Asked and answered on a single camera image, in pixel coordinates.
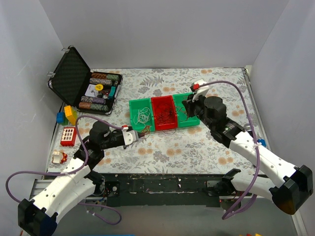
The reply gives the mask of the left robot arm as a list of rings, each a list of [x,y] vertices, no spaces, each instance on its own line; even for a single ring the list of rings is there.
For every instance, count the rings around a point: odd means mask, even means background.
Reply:
[[[31,200],[18,205],[18,225],[31,236],[51,236],[59,221],[86,197],[101,196],[105,178],[94,167],[103,159],[104,150],[126,147],[135,138],[132,128],[110,130],[106,123],[97,121],[60,176]]]

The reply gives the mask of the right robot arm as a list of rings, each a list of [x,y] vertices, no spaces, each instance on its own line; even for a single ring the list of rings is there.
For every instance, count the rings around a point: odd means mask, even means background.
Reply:
[[[214,186],[205,190],[211,196],[251,193],[271,200],[286,214],[294,215],[313,194],[313,172],[306,165],[297,167],[278,157],[253,138],[241,125],[227,117],[226,106],[219,97],[193,95],[182,101],[188,117],[197,117],[211,136],[226,148],[246,158],[266,176],[251,176],[232,169]]]

